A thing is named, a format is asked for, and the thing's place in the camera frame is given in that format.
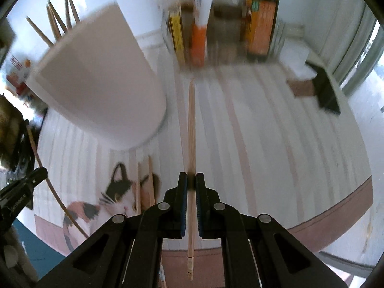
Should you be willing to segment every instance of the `calico cat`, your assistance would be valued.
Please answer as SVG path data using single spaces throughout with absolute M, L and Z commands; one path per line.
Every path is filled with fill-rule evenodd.
M 147 175 L 140 181 L 142 211 L 150 207 L 148 179 Z M 153 174 L 153 187 L 155 199 L 157 199 L 160 180 L 156 174 Z M 111 182 L 105 193 L 101 193 L 98 205 L 76 201 L 72 202 L 67 209 L 84 232 L 91 235 L 116 214 L 124 214 L 126 217 L 137 215 L 135 192 L 136 182 L 128 179 L 125 165 L 119 162 L 113 171 Z M 64 216 L 63 231 L 65 241 L 71 252 L 85 240 L 85 237 L 67 215 Z

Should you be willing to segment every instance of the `white floor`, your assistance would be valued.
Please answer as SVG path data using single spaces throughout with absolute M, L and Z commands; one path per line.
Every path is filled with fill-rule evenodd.
M 384 81 L 375 71 L 349 99 L 372 171 L 374 203 L 343 236 L 325 250 L 344 259 L 376 265 L 384 251 Z

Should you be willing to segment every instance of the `cat tail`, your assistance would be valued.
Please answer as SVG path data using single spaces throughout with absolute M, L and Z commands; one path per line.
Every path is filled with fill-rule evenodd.
M 68 212 L 78 225 L 89 235 L 89 223 L 94 219 L 99 211 L 100 206 L 92 205 L 87 202 L 75 201 L 67 207 Z M 64 239 L 70 252 L 76 249 L 84 240 L 84 235 L 77 229 L 67 215 L 63 219 Z

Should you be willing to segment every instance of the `white container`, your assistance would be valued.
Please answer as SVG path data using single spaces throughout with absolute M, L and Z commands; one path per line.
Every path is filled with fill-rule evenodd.
M 26 84 L 50 107 L 115 150 L 149 139 L 166 111 L 161 82 L 117 4 L 64 35 Z

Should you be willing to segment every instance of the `white tissue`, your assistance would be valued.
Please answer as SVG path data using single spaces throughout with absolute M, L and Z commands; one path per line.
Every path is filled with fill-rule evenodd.
M 317 73 L 305 64 L 310 49 L 298 41 L 286 39 L 280 52 L 279 61 L 290 68 L 297 80 L 310 80 L 316 77 Z

